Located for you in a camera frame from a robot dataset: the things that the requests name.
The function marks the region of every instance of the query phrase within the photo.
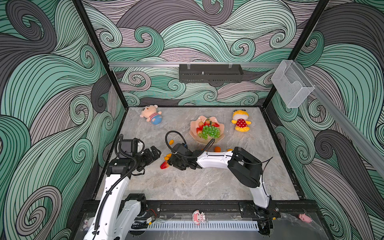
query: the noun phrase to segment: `green grapes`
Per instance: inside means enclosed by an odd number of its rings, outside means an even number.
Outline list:
[[[207,139],[208,135],[213,138],[218,138],[220,137],[220,129],[214,126],[204,126],[201,137],[204,139]]]

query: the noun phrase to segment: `yellow duck plush toy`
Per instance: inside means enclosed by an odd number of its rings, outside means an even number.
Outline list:
[[[248,117],[249,115],[245,109],[233,111],[232,123],[236,124],[235,130],[239,132],[248,132],[248,125],[251,124],[250,121],[247,121]]]

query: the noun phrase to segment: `wire mesh file holder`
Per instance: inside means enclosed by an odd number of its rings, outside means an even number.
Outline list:
[[[293,60],[283,60],[272,76],[272,82],[287,108],[298,108],[314,90],[304,68]]]

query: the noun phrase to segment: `pink bowl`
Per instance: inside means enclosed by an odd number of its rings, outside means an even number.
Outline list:
[[[210,137],[208,135],[208,138],[207,139],[204,139],[202,137],[199,137],[196,133],[196,128],[199,127],[199,122],[204,122],[207,118],[204,117],[203,115],[201,115],[196,121],[192,121],[191,122],[191,129],[189,130],[189,134],[191,134],[192,138],[194,140],[196,140],[198,143],[201,143],[201,144],[207,144],[211,139],[212,137]],[[210,117],[209,120],[211,120],[211,122],[216,122],[218,125],[219,125],[219,129],[220,129],[220,137],[216,138],[215,139],[215,143],[218,143],[221,139],[224,138],[224,124],[222,123],[219,123],[216,119],[216,117]]]

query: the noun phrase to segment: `patterned wall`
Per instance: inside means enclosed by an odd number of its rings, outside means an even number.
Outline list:
[[[317,1],[83,0],[109,61],[287,59]],[[129,105],[260,105],[270,69],[244,82],[180,83],[178,68],[115,68]]]
[[[0,1],[0,235],[68,239],[124,109],[71,0]]]
[[[384,155],[384,2],[328,8],[298,61]],[[335,239],[382,240],[384,180],[321,103],[287,109],[278,94],[268,115],[309,199]]]

